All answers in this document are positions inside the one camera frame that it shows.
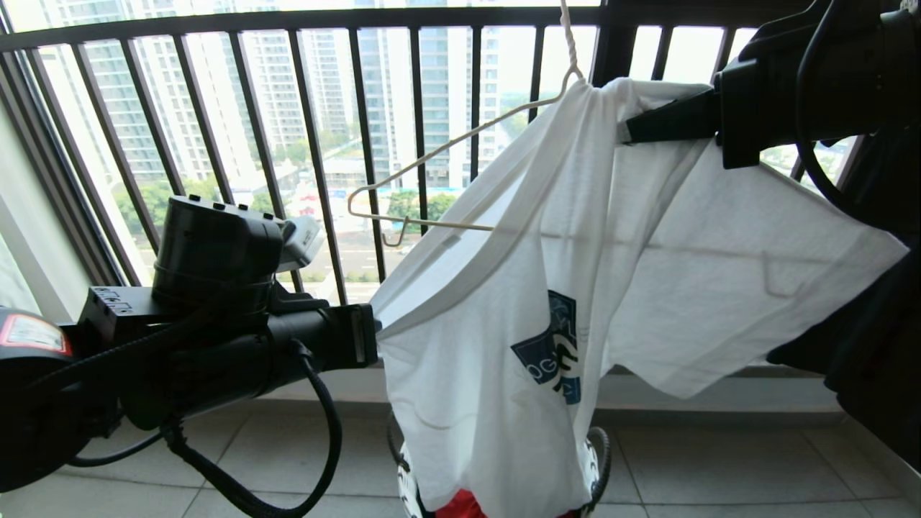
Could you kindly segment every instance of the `cable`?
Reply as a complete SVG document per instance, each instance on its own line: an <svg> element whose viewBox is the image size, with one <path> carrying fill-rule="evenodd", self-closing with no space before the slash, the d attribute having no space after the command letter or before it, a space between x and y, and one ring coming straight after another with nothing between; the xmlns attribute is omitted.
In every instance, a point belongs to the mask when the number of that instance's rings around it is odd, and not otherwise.
<svg viewBox="0 0 921 518"><path fill-rule="evenodd" d="M28 394L24 399L40 401L42 394L49 394L54 391L62 390L67 386L85 380L94 370L99 371L105 368L106 365L111 365L115 361L122 360L129 354L147 355L166 344L173 343L177 339L186 337L188 334L210 323L219 315L218 310L224 306L228 300L232 299L227 296L231 288L232 285L221 289L211 300L195 310L188 318L173 325L168 325L161 331L137 338L136 340L103 351L87 359L82 359L40 377L26 387L27 392L33 394Z"/></svg>
<svg viewBox="0 0 921 518"><path fill-rule="evenodd" d="M815 158L815 153L812 151L811 141L808 134L806 133L805 105L806 87L808 85L809 74L812 69L813 62L816 59L816 55L821 50L821 46L824 43L829 30L831 30L835 19L841 13L844 7L845 2L843 0L832 0L831 4L828 6L828 9L825 11L825 14L822 16L822 21L819 22L818 27L816 27L815 32L812 34L812 38L810 38L809 44L806 46L806 51L803 53L802 59L799 61L797 81L795 85L796 97L794 100L794 121L796 129L795 144L797 146L797 151L799 152L799 159L802 160L806 172L812 179L812 183L814 183L816 188L819 189L819 192L822 193L822 195L825 196L825 198L831 202L832 205L847 214L849 217L881 230L910 231L894 229L891 221L885 221L882 218L871 215L864 207L859 206L857 203L844 196L844 194L834 186L832 181L828 179L825 171L822 170L822 165L820 165L819 161Z"/></svg>
<svg viewBox="0 0 921 518"><path fill-rule="evenodd" d="M181 423L177 420L164 425L161 429L163 436L166 438L169 449L178 455L183 461L195 468L199 473L204 475L208 482L220 491L230 503L234 504L237 509L245 512L255 518L300 518L307 514L317 501L326 492L326 489L332 482L332 476L335 474L336 465L339 464L339 454L342 451L343 429L339 416L336 414L336 408L332 403L330 391L323 384L320 376L313 370L310 365L309 350L304 344L297 339L291 340L291 343L298 346L297 355L301 359L304 372L313 390L316 391L317 397L323 407L323 413L326 415L326 424L330 434L330 450L326 456L326 465L316 486L310 493L310 496L303 503L292 509L280 509L269 505L253 495L248 489L240 485L237 480L227 474L224 470L217 467L214 463L204 458L200 453L190 448L185 443L185 437L182 435Z"/></svg>
<svg viewBox="0 0 921 518"><path fill-rule="evenodd" d="M100 465L111 464L113 462L118 462L122 460L123 458L134 455L135 453L138 453L141 450L144 450L147 446L150 446L151 444L159 441L162 438L163 438L163 434L157 432L156 434L151 435L150 437L144 439L143 441L140 441L134 446L125 448L124 450L121 450L120 452L113 453L111 455L106 455L104 457L98 457L95 459L85 459L81 457L74 457L67 464L72 465L73 467L96 467Z"/></svg>

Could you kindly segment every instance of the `tiled floor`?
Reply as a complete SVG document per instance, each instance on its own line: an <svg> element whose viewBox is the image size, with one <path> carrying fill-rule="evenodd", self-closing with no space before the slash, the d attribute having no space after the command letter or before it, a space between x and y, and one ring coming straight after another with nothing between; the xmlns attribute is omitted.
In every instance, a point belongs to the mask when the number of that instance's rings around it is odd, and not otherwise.
<svg viewBox="0 0 921 518"><path fill-rule="evenodd" d="M336 477L311 517L398 518L380 417L345 417ZM921 513L837 429L608 428L611 482L597 518L918 518ZM321 416L207 415L190 444L275 505L305 498L326 455ZM125 427L99 454L145 434ZM57 474L0 497L3 518L242 516L159 443L115 465Z"/></svg>

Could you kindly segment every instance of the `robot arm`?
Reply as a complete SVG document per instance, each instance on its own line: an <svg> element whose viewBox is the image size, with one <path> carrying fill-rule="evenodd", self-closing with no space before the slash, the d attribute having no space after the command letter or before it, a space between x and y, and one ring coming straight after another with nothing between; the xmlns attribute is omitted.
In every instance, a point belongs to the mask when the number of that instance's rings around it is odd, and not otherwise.
<svg viewBox="0 0 921 518"><path fill-rule="evenodd" d="M75 324L0 310L0 390L12 400L0 431L0 492L64 464L108 464L166 437L244 512L280 512L185 446L181 422L307 378L330 421L332 462L308 502L282 515L306 513L332 479L342 439L316 373L378 360L369 305L331 307L287 293L274 278L308 264L321 240L309 217L278 220L173 196L153 287L90 288ZM159 431L105 459L77 457L122 417Z"/></svg>

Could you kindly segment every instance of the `wire hanger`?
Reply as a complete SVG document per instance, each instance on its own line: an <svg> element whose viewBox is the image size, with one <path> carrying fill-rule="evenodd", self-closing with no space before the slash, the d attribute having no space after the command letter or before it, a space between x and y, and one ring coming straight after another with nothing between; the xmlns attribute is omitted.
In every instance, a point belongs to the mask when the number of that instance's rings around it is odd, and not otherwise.
<svg viewBox="0 0 921 518"><path fill-rule="evenodd" d="M566 73L565 73L565 75L563 76L563 86L560 87L560 93L559 93L556 97L553 97L553 98L550 98L550 99L545 99L545 100L536 100L536 101L534 101L534 102L529 102L529 103L527 103L527 104L522 104L521 106L518 106L518 108L512 110L511 112L507 112L507 113L505 113L505 114L499 116L498 118L493 119L492 121L489 121L488 123L480 124L479 126L473 128L470 132L465 133L464 135L458 136L458 137L456 137L456 138L454 138L454 139L452 139L452 140L449 140L449 141L448 141L447 143L445 143L443 146L439 147L438 149L435 149L434 151L431 151L430 153L426 154L425 156L423 156L422 158L418 159L417 161L415 161L415 162L411 163L410 165L404 167L403 169L401 169L401 170L400 170L399 172L397 172L396 174L393 174L393 175L391 175L391 176L389 176L389 177L387 177L387 178L381 180L380 182L372 183L371 185L365 185L365 186L359 187L358 189L355 189L355 191L352 192L352 193L348 196L348 204L347 204L347 205L348 205L348 213L351 214L352 216L357 216L357 217L359 217L359 218L376 219L376 220L378 220L378 221L396 221L396 222L401 222L403 225L402 225L402 229L400 230L400 237L398 238L398 240L397 240L395 243L390 243L389 241L387 241L387 237L386 237L385 235L383 235L383 232L381 232L381 236L383 237L383 239L382 239L383 243L384 243L385 245L387 245L387 246L390 246L390 247L400 246L400 244L402 243L403 234L405 234L405 232L406 232L406 227L408 227L411 223L415 223L415 224L419 224L419 225L431 225L431 226L433 226L433 227L449 227L449 228L452 228L452 229L487 230L487 231L493 230L493 227L487 227L487 226L485 226L485 225L470 225L470 224L467 224L467 223L452 223L452 222L450 222L450 221L435 221L435 220L431 220L431 219L415 219L415 218L409 218L409 217L405 217L405 218L396 218L396 217L394 217L394 216L384 216L384 215L381 215L381 214L369 214L369 213L364 213L364 212L356 212L356 211L352 208L352 202L355 200L355 197L356 197L359 193L364 193L364 192L369 192L369 191L376 191L376 190L378 190L380 187L382 187L382 186L384 186L384 185L387 185L388 183L390 183L390 182L396 180L397 178L400 178L400 177L403 176L405 173L407 173L407 172L409 172L409 171L411 171L411 170L413 170L413 169L419 167L420 165L422 165L422 164L428 162L428 161L429 161L430 159L432 159L435 155L441 153L442 151L445 151L446 149L448 149L448 148L454 146L455 144L459 144L460 142L463 142L464 140L467 140L467 139L470 138L471 136L477 135L478 133L482 132L482 131L483 131L484 129L486 129L486 128L492 127L492 126L494 126L494 125L496 125L496 124L501 123L502 121L505 121L508 117L511 117L512 115L514 115L514 114L516 114L516 113L524 112L525 110L530 110L531 108L538 108L538 107L540 107L540 106L545 106L545 105L547 105L547 104L553 104L553 103L557 102L558 100L562 99L562 98L563 98L563 95L564 95L565 92L566 92L566 86L567 86L568 83L569 83L569 77L572 76L573 74L575 74L576 77L578 77L579 79L582 79L583 76L582 76L582 71L578 69L578 64L577 64L577 62L576 62L576 42L575 42L575 40L573 39L573 31L572 31L572 27L571 27L571 24L570 24L570 21L569 21L569 7L566 6L566 0L560 0L560 13L561 13L561 14L560 14L560 25L563 26L563 33L564 33L564 36L565 36L565 39L566 39L566 47L567 47L568 50L569 50L569 68L566 70Z"/></svg>

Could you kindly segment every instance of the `blue logo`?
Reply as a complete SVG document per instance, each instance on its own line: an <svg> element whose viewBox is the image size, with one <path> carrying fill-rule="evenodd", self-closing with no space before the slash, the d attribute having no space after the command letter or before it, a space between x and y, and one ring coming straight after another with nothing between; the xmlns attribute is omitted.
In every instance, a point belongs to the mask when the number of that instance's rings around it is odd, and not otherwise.
<svg viewBox="0 0 921 518"><path fill-rule="evenodd" d="M557 380L554 390L563 393L567 405L575 405L582 399L579 378L566 374L578 362L576 301L555 291L549 291L548 297L550 326L512 350L537 384Z"/></svg>

